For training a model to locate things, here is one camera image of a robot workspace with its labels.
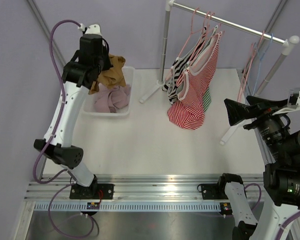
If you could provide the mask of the mauve tank top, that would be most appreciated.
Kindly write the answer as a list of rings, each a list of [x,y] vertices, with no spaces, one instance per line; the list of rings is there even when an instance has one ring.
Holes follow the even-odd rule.
[[[117,113],[117,110],[129,105],[131,85],[115,86],[108,89],[102,84],[94,102],[94,109],[98,113]]]

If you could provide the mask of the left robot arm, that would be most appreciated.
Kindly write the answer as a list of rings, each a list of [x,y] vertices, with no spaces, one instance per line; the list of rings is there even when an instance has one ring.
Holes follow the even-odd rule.
[[[100,73],[111,67],[109,47],[101,34],[84,34],[79,49],[63,68],[62,89],[51,127],[34,148],[72,176],[71,199],[98,194],[97,177],[83,163],[83,149],[72,145],[74,127],[85,98]]]

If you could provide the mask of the tan tank top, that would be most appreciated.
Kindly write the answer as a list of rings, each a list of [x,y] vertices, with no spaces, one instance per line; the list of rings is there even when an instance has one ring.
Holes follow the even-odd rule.
[[[100,91],[99,84],[107,87],[108,89],[112,89],[116,86],[126,86],[123,67],[125,65],[126,59],[123,56],[117,56],[109,54],[109,59],[113,67],[109,70],[102,71],[98,76],[97,80],[93,82],[89,95],[95,94]]]

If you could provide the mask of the blue wire hanger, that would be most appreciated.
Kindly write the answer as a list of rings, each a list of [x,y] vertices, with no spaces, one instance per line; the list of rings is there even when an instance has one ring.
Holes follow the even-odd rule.
[[[273,38],[274,38],[274,34],[271,33],[271,40],[268,43],[267,47],[260,53],[259,51],[257,51],[257,56],[259,58],[259,65],[258,65],[258,71],[257,71],[257,77],[256,77],[256,81],[255,81],[255,85],[254,85],[254,89],[253,89],[253,95],[256,93],[256,87],[258,85],[259,82],[259,77],[260,77],[260,71],[261,71],[261,66],[262,66],[262,61],[269,49],[269,47],[271,46],[272,42],[273,42]]]

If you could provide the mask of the red white striped tank top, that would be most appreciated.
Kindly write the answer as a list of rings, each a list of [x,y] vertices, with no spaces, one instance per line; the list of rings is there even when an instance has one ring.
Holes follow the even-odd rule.
[[[210,43],[194,55],[177,81],[182,89],[167,115],[171,123],[182,129],[196,130],[204,123],[204,95],[216,71],[222,35],[218,32],[210,37]]]

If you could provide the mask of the green white striped tank top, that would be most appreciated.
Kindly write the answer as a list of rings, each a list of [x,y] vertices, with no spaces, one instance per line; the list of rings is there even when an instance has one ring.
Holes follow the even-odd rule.
[[[210,88],[207,88],[206,92],[203,95],[203,111],[206,112],[212,102]]]

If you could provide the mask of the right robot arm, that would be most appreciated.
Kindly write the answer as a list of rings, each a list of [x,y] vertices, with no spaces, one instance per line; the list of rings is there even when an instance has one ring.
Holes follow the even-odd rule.
[[[231,173],[219,177],[217,194],[228,198],[235,219],[232,239],[284,239],[290,224],[300,217],[300,130],[290,133],[288,117],[299,104],[255,96],[248,96],[247,104],[228,98],[224,103],[229,124],[235,126],[250,119],[244,129],[257,129],[274,158],[263,173],[267,197],[259,219],[250,209],[242,178]]]

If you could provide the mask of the pink wire hanger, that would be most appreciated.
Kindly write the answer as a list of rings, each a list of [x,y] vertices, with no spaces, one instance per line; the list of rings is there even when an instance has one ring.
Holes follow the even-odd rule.
[[[252,63],[253,63],[254,58],[257,54],[257,50],[260,47],[260,44],[263,42],[264,34],[265,34],[265,31],[262,32],[261,37],[260,37],[258,42],[254,42],[254,43],[251,44],[250,56],[248,58],[248,61],[245,65],[244,69],[243,69],[242,77],[241,77],[241,80],[240,80],[240,88],[239,88],[239,92],[238,92],[238,95],[237,95],[237,101],[238,102],[241,102],[243,93],[246,89],[248,78],[249,78],[249,75],[250,75],[250,70],[251,70],[251,67],[252,67]]]

